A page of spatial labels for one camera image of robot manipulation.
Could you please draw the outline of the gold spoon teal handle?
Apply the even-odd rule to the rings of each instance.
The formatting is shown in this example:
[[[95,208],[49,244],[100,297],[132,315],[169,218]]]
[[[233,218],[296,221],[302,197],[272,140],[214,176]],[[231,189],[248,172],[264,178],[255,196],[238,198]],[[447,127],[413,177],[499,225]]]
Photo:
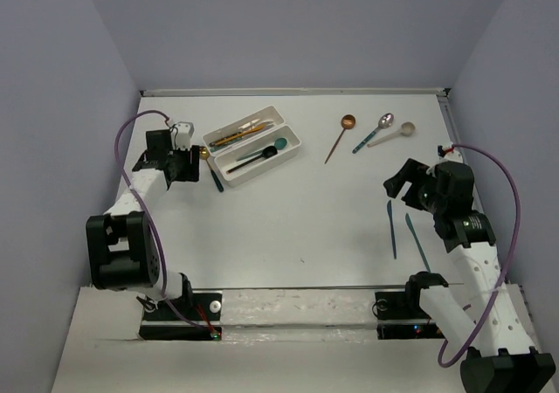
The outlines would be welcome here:
[[[220,182],[220,180],[219,180],[219,178],[218,178],[218,176],[217,176],[217,173],[215,172],[215,170],[214,170],[214,169],[212,168],[212,166],[210,165],[210,161],[209,161],[210,152],[209,152],[209,150],[208,150],[205,146],[202,146],[202,147],[200,148],[200,158],[206,163],[206,165],[207,165],[207,167],[208,167],[208,169],[209,169],[209,171],[210,171],[210,175],[211,175],[211,177],[212,177],[212,180],[213,180],[213,182],[215,183],[215,185],[216,185],[216,187],[217,187],[217,190],[218,190],[220,193],[223,193],[223,192],[224,192],[224,186],[223,186],[223,184]]]

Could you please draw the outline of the steel knife teal handle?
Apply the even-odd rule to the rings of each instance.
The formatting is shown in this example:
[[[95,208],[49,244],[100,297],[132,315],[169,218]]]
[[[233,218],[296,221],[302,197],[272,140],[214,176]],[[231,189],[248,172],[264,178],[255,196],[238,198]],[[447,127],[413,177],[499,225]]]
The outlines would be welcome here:
[[[241,141],[242,139],[243,139],[243,136],[241,134],[233,135],[229,139],[223,139],[222,141],[217,141],[215,143],[212,143],[210,145],[210,151],[214,152],[214,151],[221,150],[223,148],[226,148],[226,147],[228,147],[232,144],[235,144],[235,143]]]

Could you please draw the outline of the beige measuring spoon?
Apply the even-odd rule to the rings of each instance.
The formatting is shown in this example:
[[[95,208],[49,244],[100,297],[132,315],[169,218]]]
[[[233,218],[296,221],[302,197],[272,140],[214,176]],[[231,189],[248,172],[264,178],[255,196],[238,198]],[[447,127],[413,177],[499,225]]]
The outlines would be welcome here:
[[[388,135],[385,135],[384,137],[378,139],[377,141],[373,141],[367,144],[368,148],[373,148],[381,143],[387,142],[387,141],[391,141],[393,139],[396,139],[397,137],[410,137],[412,136],[416,131],[416,126],[412,123],[412,122],[405,122],[401,125],[401,127]]]

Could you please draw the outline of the silver spoon teal handle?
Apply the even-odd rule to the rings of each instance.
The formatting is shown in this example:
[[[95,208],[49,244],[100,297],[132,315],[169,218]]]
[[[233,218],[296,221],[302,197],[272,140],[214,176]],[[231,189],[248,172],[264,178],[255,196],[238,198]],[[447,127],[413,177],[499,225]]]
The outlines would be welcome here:
[[[380,131],[389,128],[394,122],[394,114],[393,113],[386,113],[384,114],[378,121],[377,126],[374,130],[372,130],[361,142],[357,144],[356,147],[353,148],[352,153],[358,153],[362,148],[366,146]]]

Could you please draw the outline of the steel knife dark handle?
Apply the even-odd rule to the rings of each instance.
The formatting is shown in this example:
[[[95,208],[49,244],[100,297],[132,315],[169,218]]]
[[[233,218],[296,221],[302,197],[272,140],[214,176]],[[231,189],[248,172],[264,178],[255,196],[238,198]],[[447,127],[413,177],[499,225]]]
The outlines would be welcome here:
[[[240,126],[238,128],[238,131],[239,132],[244,132],[246,130],[253,129],[253,128],[257,127],[260,122],[261,122],[261,120],[249,121],[246,124],[243,124],[242,126]]]

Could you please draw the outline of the orange plastic knife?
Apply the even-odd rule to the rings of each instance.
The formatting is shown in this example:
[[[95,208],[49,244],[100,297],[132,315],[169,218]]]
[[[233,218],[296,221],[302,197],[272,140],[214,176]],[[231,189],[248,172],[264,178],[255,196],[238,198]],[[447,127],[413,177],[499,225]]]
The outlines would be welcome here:
[[[231,141],[235,141],[235,140],[237,140],[237,139],[239,139],[239,138],[242,138],[242,137],[244,137],[244,136],[247,136],[247,135],[249,135],[249,134],[257,133],[257,132],[259,132],[259,131],[264,130],[265,128],[266,128],[266,124],[261,124],[261,125],[255,127],[255,128],[251,128],[251,129],[249,129],[249,130],[236,133],[236,134],[234,134],[234,135],[232,135],[232,136],[230,136],[230,137],[226,137],[226,138],[224,138],[224,139],[221,139],[221,140],[216,141],[216,142],[214,143],[214,147],[222,147],[222,146],[224,146],[225,144],[227,144],[227,143],[229,143],[229,142],[231,142]]]

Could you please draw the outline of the black measuring spoon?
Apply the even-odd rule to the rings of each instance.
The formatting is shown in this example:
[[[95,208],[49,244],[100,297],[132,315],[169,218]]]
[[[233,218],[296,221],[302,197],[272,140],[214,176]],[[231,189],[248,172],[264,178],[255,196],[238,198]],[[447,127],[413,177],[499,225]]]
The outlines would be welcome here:
[[[235,167],[232,167],[230,169],[228,169],[226,171],[227,174],[231,174],[233,172],[236,172],[239,169],[242,169],[245,166],[248,166],[258,160],[264,159],[267,160],[271,157],[274,157],[275,155],[278,154],[278,150],[275,149],[274,146],[267,146],[267,149],[261,154],[261,155],[257,155],[253,158],[250,158],[248,160],[246,160],[245,162],[241,162],[240,164],[236,165]]]

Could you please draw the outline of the teal plastic spoon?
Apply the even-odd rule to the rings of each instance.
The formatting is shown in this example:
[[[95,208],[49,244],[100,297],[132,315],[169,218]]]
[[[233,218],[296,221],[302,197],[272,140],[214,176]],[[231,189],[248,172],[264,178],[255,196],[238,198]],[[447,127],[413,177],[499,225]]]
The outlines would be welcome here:
[[[283,138],[283,137],[280,137],[280,138],[275,140],[275,142],[273,143],[273,146],[275,147],[276,150],[281,151],[282,149],[284,149],[287,146],[287,139]],[[249,158],[253,158],[257,155],[261,155],[266,149],[267,149],[267,147],[264,147],[261,150],[252,152],[252,153],[247,154],[247,155],[243,155],[243,156],[239,157],[237,159],[237,161],[241,162],[245,159],[249,159]]]

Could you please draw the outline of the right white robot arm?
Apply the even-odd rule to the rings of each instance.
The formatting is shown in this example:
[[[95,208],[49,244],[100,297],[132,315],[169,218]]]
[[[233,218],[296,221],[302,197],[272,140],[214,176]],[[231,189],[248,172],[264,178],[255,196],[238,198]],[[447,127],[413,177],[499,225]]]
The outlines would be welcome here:
[[[487,217],[473,209],[474,175],[463,162],[441,160],[429,167],[409,159],[383,184],[388,197],[402,195],[415,210],[431,213],[435,231],[462,278],[469,308],[453,297],[435,272],[409,277],[404,310],[427,314],[455,348],[467,392],[540,392],[556,372],[549,353],[540,352],[523,328],[504,285],[496,239]]]

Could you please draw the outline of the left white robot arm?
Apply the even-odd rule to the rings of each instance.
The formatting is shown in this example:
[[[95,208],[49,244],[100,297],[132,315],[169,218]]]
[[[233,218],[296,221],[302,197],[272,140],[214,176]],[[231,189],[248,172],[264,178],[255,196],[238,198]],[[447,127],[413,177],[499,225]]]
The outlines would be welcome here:
[[[146,148],[125,180],[127,189],[104,214],[86,221],[93,286],[133,291],[182,319],[194,305],[188,277],[172,272],[161,259],[162,240],[150,215],[172,183],[199,181],[200,148],[191,144],[193,124],[148,131]]]

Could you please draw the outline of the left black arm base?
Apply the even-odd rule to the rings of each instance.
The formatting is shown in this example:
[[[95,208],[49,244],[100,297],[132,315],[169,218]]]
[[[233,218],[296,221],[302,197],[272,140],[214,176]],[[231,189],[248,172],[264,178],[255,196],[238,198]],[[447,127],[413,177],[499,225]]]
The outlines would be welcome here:
[[[144,341],[220,341],[222,339],[221,291],[195,291],[192,302],[154,301],[137,296],[142,306],[139,337]]]

